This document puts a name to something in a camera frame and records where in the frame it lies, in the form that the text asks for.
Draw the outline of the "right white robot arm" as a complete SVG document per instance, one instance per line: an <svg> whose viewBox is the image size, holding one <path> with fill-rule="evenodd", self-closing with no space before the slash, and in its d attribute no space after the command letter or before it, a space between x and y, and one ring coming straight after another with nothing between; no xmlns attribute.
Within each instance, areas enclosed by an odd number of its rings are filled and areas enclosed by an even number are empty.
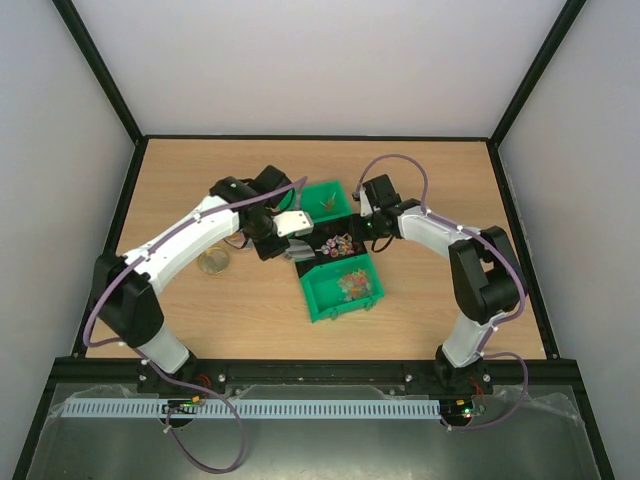
<svg viewBox="0 0 640 480"><path fill-rule="evenodd" d="M434 213L417 199L403 200L388 175L356 187L360 213L354 235L372 243L402 239L447 259L459 314L438 347L434 376L449 393L484 381L485 346L499 325L522 313L528 287L509 236L500 227L477 229Z"/></svg>

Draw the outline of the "green bin with gummy candies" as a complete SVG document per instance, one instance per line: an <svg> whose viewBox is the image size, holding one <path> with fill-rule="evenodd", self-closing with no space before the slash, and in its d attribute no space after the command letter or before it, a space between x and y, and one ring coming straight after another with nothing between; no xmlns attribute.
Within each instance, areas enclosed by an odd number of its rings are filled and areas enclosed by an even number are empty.
<svg viewBox="0 0 640 480"><path fill-rule="evenodd" d="M385 296L369 254L320 264L295 263L312 323L357 310L370 310Z"/></svg>

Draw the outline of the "silver metal scoop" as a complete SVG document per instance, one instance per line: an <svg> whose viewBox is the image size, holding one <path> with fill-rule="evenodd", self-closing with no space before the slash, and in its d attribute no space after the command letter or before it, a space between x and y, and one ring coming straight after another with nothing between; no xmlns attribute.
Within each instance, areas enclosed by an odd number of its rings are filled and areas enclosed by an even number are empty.
<svg viewBox="0 0 640 480"><path fill-rule="evenodd" d="M289 238L289 246L284 252L284 256L293 261L308 261L316 257L314 248L300 238Z"/></svg>

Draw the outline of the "green bin with square lollipops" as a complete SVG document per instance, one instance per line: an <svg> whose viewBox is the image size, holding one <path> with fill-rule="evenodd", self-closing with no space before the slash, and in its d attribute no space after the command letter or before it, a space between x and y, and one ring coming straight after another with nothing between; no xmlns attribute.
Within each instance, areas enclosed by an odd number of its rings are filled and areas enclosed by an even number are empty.
<svg viewBox="0 0 640 480"><path fill-rule="evenodd" d="M299 208L308 213L315 224L352 214L343 186L338 180L305 186Z"/></svg>

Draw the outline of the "black bin with swirl lollipops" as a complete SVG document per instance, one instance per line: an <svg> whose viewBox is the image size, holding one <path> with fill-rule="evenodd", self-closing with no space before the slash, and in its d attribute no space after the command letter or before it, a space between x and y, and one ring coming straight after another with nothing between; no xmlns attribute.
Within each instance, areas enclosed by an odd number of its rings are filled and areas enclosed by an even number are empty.
<svg viewBox="0 0 640 480"><path fill-rule="evenodd" d="M314 248L316 255L312 260L295 261L300 279L315 267L367 254L364 242L356 242L352 238L351 216L315 224L311 233L293 238L306 241Z"/></svg>

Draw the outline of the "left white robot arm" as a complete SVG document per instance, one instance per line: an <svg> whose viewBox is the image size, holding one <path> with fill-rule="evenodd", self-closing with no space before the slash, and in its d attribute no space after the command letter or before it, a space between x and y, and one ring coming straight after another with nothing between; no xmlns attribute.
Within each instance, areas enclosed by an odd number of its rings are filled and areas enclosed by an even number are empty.
<svg viewBox="0 0 640 480"><path fill-rule="evenodd" d="M101 254L82 334L85 347L123 343L162 373L180 372L193 354L168 326L160 294L207 248L237 232L249 236L262 260L284 253L290 232L278 206L285 198L298 201L306 182L291 181L272 165L255 178L228 176L155 238L121 255Z"/></svg>

